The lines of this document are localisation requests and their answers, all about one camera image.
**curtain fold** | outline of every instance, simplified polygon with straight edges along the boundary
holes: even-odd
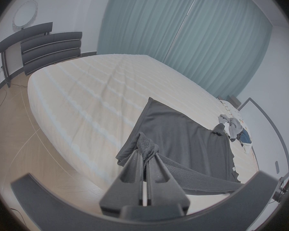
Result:
[[[193,0],[109,0],[97,54],[144,54],[163,61]]]
[[[252,0],[196,0],[164,63],[213,96],[237,96],[266,53],[272,25]]]

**mirror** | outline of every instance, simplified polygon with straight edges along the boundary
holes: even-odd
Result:
[[[33,0],[25,2],[16,11],[13,18],[13,26],[16,28],[24,28],[29,25],[35,19],[37,10],[37,2]]]

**white headboard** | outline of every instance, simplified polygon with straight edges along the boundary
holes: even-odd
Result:
[[[289,154],[277,127],[251,98],[239,111],[250,130],[259,170],[277,179],[286,179],[289,176]]]

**mattress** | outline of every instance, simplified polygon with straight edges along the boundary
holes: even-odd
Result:
[[[88,56],[44,67],[31,75],[28,97],[62,157],[103,190],[122,170],[115,156],[149,97],[211,130],[227,113],[196,83],[146,55]],[[257,162],[239,141],[231,143],[231,151],[238,180],[245,183],[257,172]]]

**pillow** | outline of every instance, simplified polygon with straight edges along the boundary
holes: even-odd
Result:
[[[228,111],[229,116],[236,118],[240,122],[242,127],[248,132],[250,140],[253,141],[252,138],[251,138],[250,130],[248,129],[248,126],[244,122],[240,112],[235,107],[233,107],[231,103],[229,103],[229,102],[227,102],[225,100],[220,100],[220,101],[225,106],[226,110]]]

